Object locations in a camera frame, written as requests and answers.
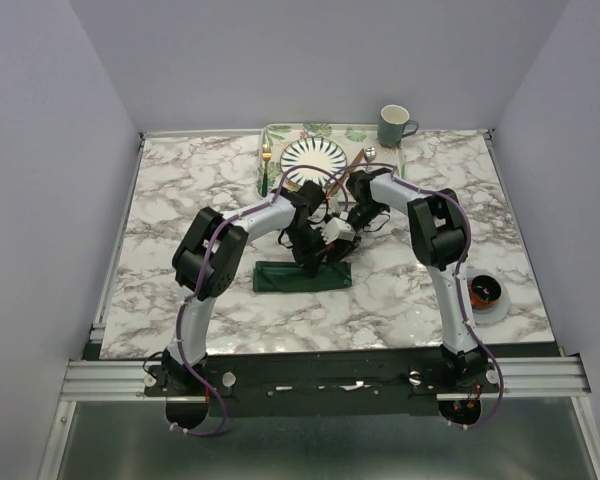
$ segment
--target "mug handle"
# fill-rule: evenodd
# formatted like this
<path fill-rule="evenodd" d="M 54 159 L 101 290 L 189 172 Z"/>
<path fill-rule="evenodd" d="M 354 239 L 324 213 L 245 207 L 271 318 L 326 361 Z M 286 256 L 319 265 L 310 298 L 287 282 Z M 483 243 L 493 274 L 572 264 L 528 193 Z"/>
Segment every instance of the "mug handle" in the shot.
<path fill-rule="evenodd" d="M 404 124 L 405 128 L 407 127 L 407 125 L 415 125 L 415 128 L 413 130 L 409 130 L 407 133 L 402 134 L 402 138 L 414 135 L 420 128 L 420 124 L 415 120 L 407 120 L 407 123 Z"/>

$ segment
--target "white plate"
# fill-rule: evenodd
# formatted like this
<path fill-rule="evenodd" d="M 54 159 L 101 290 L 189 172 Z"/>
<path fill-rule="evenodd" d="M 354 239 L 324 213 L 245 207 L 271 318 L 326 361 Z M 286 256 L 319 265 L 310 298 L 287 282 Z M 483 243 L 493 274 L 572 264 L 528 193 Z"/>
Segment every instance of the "white plate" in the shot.
<path fill-rule="evenodd" d="M 310 165 L 335 174 L 347 165 L 347 156 L 337 143 L 327 138 L 301 138 L 287 145 L 280 155 L 280 169 L 283 173 L 297 165 Z M 329 176 L 309 168 L 300 168 L 291 172 L 287 180 L 297 186 L 311 180 L 322 187 L 329 182 Z"/>

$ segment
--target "glass panel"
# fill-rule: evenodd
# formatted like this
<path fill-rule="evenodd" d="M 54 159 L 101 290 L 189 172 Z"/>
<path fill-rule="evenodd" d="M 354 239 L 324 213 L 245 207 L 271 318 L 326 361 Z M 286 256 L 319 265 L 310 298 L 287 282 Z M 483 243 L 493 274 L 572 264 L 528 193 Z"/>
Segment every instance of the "glass panel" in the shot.
<path fill-rule="evenodd" d="M 210 439 L 170 432 L 163 409 L 79 405 L 60 478 L 595 478 L 569 399 L 507 400 L 492 423 L 469 432 L 441 417 L 242 418 Z"/>

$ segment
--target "chopsticks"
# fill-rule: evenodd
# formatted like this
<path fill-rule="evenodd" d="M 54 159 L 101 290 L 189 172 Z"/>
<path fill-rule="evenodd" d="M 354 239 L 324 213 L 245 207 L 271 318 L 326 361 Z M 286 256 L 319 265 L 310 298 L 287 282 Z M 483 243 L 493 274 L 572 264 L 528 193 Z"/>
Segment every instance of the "chopsticks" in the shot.
<path fill-rule="evenodd" d="M 350 167 L 353 167 L 355 165 L 359 165 L 360 162 L 362 162 L 362 159 L 364 158 L 364 148 L 362 150 L 360 150 L 360 153 L 358 153 L 358 155 L 356 156 L 356 158 L 353 159 L 353 162 L 351 162 L 351 165 L 349 165 Z M 347 181 L 347 179 L 349 178 L 349 175 L 351 174 L 351 168 L 346 169 L 344 172 L 342 172 L 342 175 L 340 176 L 339 180 L 340 182 L 344 185 L 345 182 Z M 336 193 L 338 193 L 338 190 L 340 190 L 340 185 L 338 183 L 336 183 L 333 187 L 331 187 L 331 189 L 327 192 L 327 198 L 331 198 L 333 197 Z"/>

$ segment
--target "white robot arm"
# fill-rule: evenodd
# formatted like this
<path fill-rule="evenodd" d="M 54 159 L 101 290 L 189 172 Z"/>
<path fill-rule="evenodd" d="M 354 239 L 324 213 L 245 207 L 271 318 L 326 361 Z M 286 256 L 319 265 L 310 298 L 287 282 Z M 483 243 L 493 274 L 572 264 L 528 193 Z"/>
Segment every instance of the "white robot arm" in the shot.
<path fill-rule="evenodd" d="M 432 278 L 443 327 L 442 350 L 449 367 L 459 383 L 470 381 L 484 371 L 487 359 L 467 328 L 467 325 L 475 328 L 471 309 L 467 309 L 464 317 L 458 301 L 462 295 L 464 305 L 470 305 L 466 265 L 460 266 L 457 275 L 452 268 L 467 241 L 459 212 L 438 197 L 405 188 L 386 169 L 356 172 L 350 176 L 347 188 L 357 204 L 344 222 L 335 217 L 329 220 L 324 230 L 333 232 L 335 228 L 340 233 L 330 243 L 325 243 L 321 229 L 308 222 L 309 216 L 325 200 L 322 188 L 311 182 L 298 192 L 282 189 L 277 198 L 270 194 L 255 205 L 256 208 L 249 206 L 227 214 L 227 218 L 236 214 L 239 218 L 230 222 L 218 237 L 220 244 L 217 249 L 211 247 L 214 253 L 207 263 L 203 257 L 209 239 L 225 217 L 209 208 L 198 214 L 173 258 L 178 283 L 198 292 L 195 298 L 189 297 L 180 320 L 180 341 L 191 364 L 200 362 L 206 354 L 213 306 L 233 281 L 247 243 L 269 232 L 284 230 L 293 245 L 294 259 L 312 275 L 323 260 L 339 261 L 355 249 L 360 240 L 357 233 L 378 214 L 393 208 L 409 217 L 412 248 Z M 445 194 L 454 195 L 450 190 Z M 201 269 L 204 269 L 204 281 L 199 286 Z M 182 364 L 177 342 L 174 338 L 166 353 Z"/>

